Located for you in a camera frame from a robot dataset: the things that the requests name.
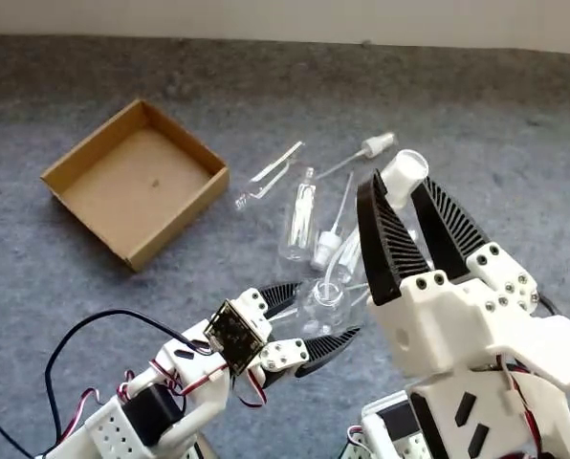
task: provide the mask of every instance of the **red wire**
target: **red wire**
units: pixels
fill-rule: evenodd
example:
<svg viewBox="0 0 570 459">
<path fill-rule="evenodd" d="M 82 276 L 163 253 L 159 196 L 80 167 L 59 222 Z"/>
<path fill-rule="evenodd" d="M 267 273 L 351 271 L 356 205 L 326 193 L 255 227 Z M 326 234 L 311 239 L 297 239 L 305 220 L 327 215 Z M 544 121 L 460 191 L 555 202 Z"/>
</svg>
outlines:
<svg viewBox="0 0 570 459">
<path fill-rule="evenodd" d="M 226 368 L 228 368 L 228 365 L 226 363 L 224 363 L 223 365 L 221 365 L 219 368 L 211 371 L 209 374 L 207 374 L 206 376 L 203 376 L 202 378 L 200 378 L 198 381 L 193 382 L 189 385 L 187 385 L 185 387 L 185 389 L 183 389 L 183 392 L 181 393 L 182 396 L 187 395 L 189 392 L 192 392 L 194 390 L 196 390 L 198 387 L 200 387 L 202 384 L 206 383 L 208 381 L 208 379 L 214 374 L 217 373 L 219 370 L 225 370 Z"/>
<path fill-rule="evenodd" d="M 522 369 L 517 369 L 516 371 L 524 372 L 524 370 Z M 519 397 L 521 397 L 523 403 L 527 404 L 525 396 L 521 391 L 521 387 L 518 385 L 518 382 L 514 377 L 513 377 L 513 382 L 515 383 L 515 389 L 518 392 Z M 537 426 L 536 418 L 534 417 L 534 413 L 532 413 L 532 411 L 529 408 L 525 408 L 524 414 L 525 414 L 525 421 L 527 422 L 527 425 L 532 433 L 532 437 L 534 438 L 534 443 L 536 444 L 537 455 L 540 456 L 540 454 L 542 453 L 542 436 L 540 435 L 540 429 Z"/>
<path fill-rule="evenodd" d="M 234 393 L 236 398 L 240 401 L 240 403 L 243 404 L 244 406 L 246 406 L 247 408 L 261 408 L 262 406 L 264 406 L 266 404 L 266 402 L 268 401 L 268 398 L 266 397 L 266 394 L 264 393 L 264 389 L 262 389 L 261 384 L 257 381 L 257 379 L 255 378 L 255 375 L 252 373 L 251 370 L 247 370 L 247 375 L 249 377 L 250 384 L 253 386 L 253 389 L 255 389 L 257 396 L 261 399 L 261 403 L 260 404 L 254 404 L 252 402 L 247 402 L 240 395 L 238 395 L 236 393 L 236 391 L 234 390 L 234 384 L 236 382 L 236 379 L 232 379 L 232 381 L 231 381 L 232 392 Z"/>
<path fill-rule="evenodd" d="M 78 400 L 77 403 L 77 409 L 75 410 L 75 415 L 73 416 L 73 419 L 71 419 L 71 422 L 68 423 L 68 425 L 66 426 L 66 428 L 64 429 L 64 431 L 62 432 L 62 435 L 59 439 L 59 442 L 62 442 L 63 440 L 65 440 L 66 438 L 68 438 L 68 436 L 73 433 L 73 430 L 75 429 L 75 427 L 78 424 L 79 419 L 81 418 L 81 414 L 83 413 L 83 407 L 85 406 L 85 402 L 87 401 L 87 399 L 92 395 L 92 394 L 97 394 L 98 395 L 98 391 L 94 388 L 94 387 L 90 387 L 88 389 L 85 389 L 83 391 L 83 393 L 81 394 L 81 397 Z"/>
</svg>

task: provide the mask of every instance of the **open cardboard box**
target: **open cardboard box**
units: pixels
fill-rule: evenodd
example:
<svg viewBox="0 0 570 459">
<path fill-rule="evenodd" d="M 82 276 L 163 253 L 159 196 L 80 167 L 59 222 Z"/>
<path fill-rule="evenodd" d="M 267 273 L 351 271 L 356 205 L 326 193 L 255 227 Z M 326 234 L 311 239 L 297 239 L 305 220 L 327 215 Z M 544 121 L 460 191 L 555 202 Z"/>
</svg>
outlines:
<svg viewBox="0 0 570 459">
<path fill-rule="evenodd" d="M 183 127 L 136 100 L 41 178 L 138 271 L 227 188 L 229 171 Z"/>
</svg>

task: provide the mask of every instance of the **clear glass bottle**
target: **clear glass bottle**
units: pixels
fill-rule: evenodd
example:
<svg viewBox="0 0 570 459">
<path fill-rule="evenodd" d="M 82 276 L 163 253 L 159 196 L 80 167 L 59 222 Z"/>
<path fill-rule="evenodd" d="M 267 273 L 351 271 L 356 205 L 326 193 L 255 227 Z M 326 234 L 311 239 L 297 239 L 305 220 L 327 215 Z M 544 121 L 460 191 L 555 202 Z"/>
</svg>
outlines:
<svg viewBox="0 0 570 459">
<path fill-rule="evenodd" d="M 283 258 L 308 261 L 313 256 L 317 239 L 316 195 L 315 170 L 307 167 L 285 210 L 284 229 L 278 246 L 278 253 Z"/>
</svg>

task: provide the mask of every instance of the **wire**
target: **wire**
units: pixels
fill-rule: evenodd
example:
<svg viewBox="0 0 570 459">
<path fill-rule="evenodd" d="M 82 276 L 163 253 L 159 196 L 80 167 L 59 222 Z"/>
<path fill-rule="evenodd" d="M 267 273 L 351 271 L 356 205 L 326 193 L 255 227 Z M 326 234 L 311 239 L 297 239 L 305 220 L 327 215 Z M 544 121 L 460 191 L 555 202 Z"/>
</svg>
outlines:
<svg viewBox="0 0 570 459">
<path fill-rule="evenodd" d="M 346 429 L 346 438 L 348 442 L 351 445 L 354 445 L 356 447 L 365 450 L 370 455 L 370 457 L 374 457 L 374 452 L 372 452 L 372 449 L 364 445 L 362 442 L 359 442 L 353 438 L 353 435 L 356 433 L 363 433 L 362 426 L 350 426 L 349 428 Z"/>
<path fill-rule="evenodd" d="M 59 443 L 62 443 L 62 441 L 66 440 L 75 431 L 75 428 L 77 428 L 77 424 L 80 421 L 81 416 L 83 415 L 83 408 L 85 407 L 85 403 L 92 395 L 94 395 L 94 397 L 96 398 L 97 404 L 103 404 L 100 401 L 100 392 L 97 389 L 95 389 L 94 387 L 85 389 L 85 391 L 83 391 L 78 401 L 77 409 L 75 410 L 75 416 L 64 429 L 64 432 L 62 433 L 62 438 L 60 439 Z"/>
<path fill-rule="evenodd" d="M 25 457 L 29 457 L 30 459 L 34 458 L 34 456 L 32 456 L 29 452 L 27 452 L 25 449 L 23 449 L 15 440 L 13 440 L 13 438 L 2 427 L 0 427 L 0 434 L 3 437 L 5 437 L 5 440 L 7 440 L 9 442 L 9 444 L 11 444 L 12 447 L 14 447 L 19 452 L 21 452 Z"/>
<path fill-rule="evenodd" d="M 206 383 L 206 382 L 210 379 L 210 377 L 211 377 L 212 375 L 214 375 L 215 373 L 217 373 L 217 372 L 220 371 L 220 370 L 225 370 L 226 368 L 228 368 L 228 365 L 227 365 L 226 363 L 224 363 L 223 365 L 221 365 L 221 366 L 218 367 L 218 368 L 215 368 L 213 371 L 211 371 L 210 373 L 208 373 L 206 376 L 203 376 L 203 377 L 200 378 L 198 381 L 193 382 L 193 383 L 187 385 L 187 386 L 183 389 L 181 395 L 182 395 L 182 396 L 185 396 L 185 395 L 187 395 L 189 392 L 192 392 L 192 391 L 196 390 L 196 389 L 197 389 L 198 387 L 200 387 L 202 384 Z"/>
<path fill-rule="evenodd" d="M 264 389 L 262 389 L 261 384 L 257 381 L 257 378 L 255 377 L 255 375 L 251 370 L 247 370 L 247 378 L 249 379 L 249 384 L 252 386 L 253 390 L 257 394 L 257 397 L 261 400 L 260 403 L 256 404 L 252 402 L 247 402 L 240 395 L 238 395 L 238 393 L 236 393 L 236 389 L 234 388 L 234 385 L 236 384 L 236 378 L 234 376 L 232 376 L 231 378 L 231 391 L 240 401 L 240 403 L 246 406 L 247 408 L 261 408 L 268 402 L 266 393 L 264 392 Z"/>
<path fill-rule="evenodd" d="M 128 309 L 110 309 L 110 310 L 102 311 L 100 313 L 96 313 L 96 314 L 93 314 L 89 317 L 86 317 L 84 320 L 82 320 L 77 325 L 75 325 L 73 328 L 71 328 L 69 330 L 69 332 L 64 336 L 62 341 L 59 342 L 56 349 L 54 350 L 51 357 L 49 358 L 49 361 L 47 362 L 47 366 L 45 367 L 45 387 L 46 387 L 46 391 L 47 391 L 47 398 L 49 399 L 49 405 L 51 407 L 52 415 L 54 417 L 55 444 L 58 443 L 58 441 L 60 440 L 60 438 L 62 436 L 62 424 L 61 424 L 60 417 L 59 417 L 59 410 L 57 408 L 57 401 L 55 400 L 54 386 L 52 383 L 52 369 L 54 367 L 55 361 L 57 360 L 57 357 L 59 356 L 59 354 L 62 352 L 62 349 L 64 348 L 66 343 L 81 328 L 83 328 L 84 326 L 88 325 L 89 323 L 94 322 L 100 318 L 110 317 L 110 316 L 133 317 L 135 319 L 138 319 L 140 321 L 143 321 L 143 322 L 153 326 L 154 328 L 157 328 L 161 332 L 166 333 L 167 335 L 171 336 L 172 338 L 178 340 L 182 344 L 189 347 L 192 351 L 196 352 L 197 354 L 200 354 L 202 356 L 209 356 L 212 354 L 212 351 L 205 351 L 205 350 L 198 348 L 189 339 L 185 338 L 179 332 L 173 330 L 172 328 L 168 327 L 167 325 L 164 325 L 164 324 L 160 323 L 159 321 L 157 321 L 151 317 L 145 316 L 144 314 L 138 313 L 136 311 L 132 311 L 132 310 L 128 310 Z"/>
<path fill-rule="evenodd" d="M 501 356 L 501 355 L 497 356 L 496 361 L 497 361 L 497 365 L 499 367 L 501 367 L 503 373 L 506 375 L 506 378 L 508 379 L 508 384 L 509 384 L 510 390 L 515 390 L 518 393 L 519 397 L 521 398 L 521 401 L 523 402 L 523 406 L 525 408 L 525 411 L 523 413 L 524 417 L 525 417 L 525 421 L 527 423 L 528 428 L 530 429 L 530 433 L 532 434 L 532 438 L 534 439 L 534 443 L 536 444 L 537 455 L 540 456 L 540 454 L 542 453 L 542 436 L 540 435 L 540 429 L 537 426 L 537 422 L 536 422 L 536 418 L 534 416 L 534 413 L 532 412 L 529 405 L 527 404 L 527 400 L 525 400 L 525 396 L 523 395 L 523 392 L 521 391 L 521 387 L 518 385 L 518 382 L 516 381 L 515 377 L 511 373 L 511 370 L 509 369 L 509 366 L 506 363 L 506 359 L 504 358 L 504 356 Z M 517 371 L 520 373 L 529 373 L 529 371 L 525 370 L 523 367 L 515 367 L 514 371 Z"/>
<path fill-rule="evenodd" d="M 544 306 L 544 309 L 551 314 L 551 316 L 563 316 L 559 308 L 555 305 L 555 302 L 553 302 L 553 300 L 543 292 L 538 293 L 538 300 L 539 303 Z"/>
</svg>

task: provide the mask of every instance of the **white cap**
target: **white cap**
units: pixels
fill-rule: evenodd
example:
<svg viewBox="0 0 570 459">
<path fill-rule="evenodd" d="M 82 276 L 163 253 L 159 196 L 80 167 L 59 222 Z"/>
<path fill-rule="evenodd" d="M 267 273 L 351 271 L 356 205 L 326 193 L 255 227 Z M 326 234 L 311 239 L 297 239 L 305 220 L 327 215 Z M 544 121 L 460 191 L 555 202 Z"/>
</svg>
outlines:
<svg viewBox="0 0 570 459">
<path fill-rule="evenodd" d="M 421 153 L 415 150 L 400 150 L 381 172 L 381 178 L 387 187 L 389 204 L 395 209 L 403 208 L 410 193 L 428 174 L 428 162 Z"/>
<path fill-rule="evenodd" d="M 315 256 L 313 256 L 311 266 L 318 271 L 325 270 L 340 244 L 342 244 L 342 239 L 335 232 L 322 232 L 315 248 Z"/>
<path fill-rule="evenodd" d="M 371 137 L 362 142 L 363 155 L 366 158 L 374 158 L 383 153 L 387 148 L 396 142 L 396 135 L 393 132 L 385 132 L 380 136 Z"/>
</svg>

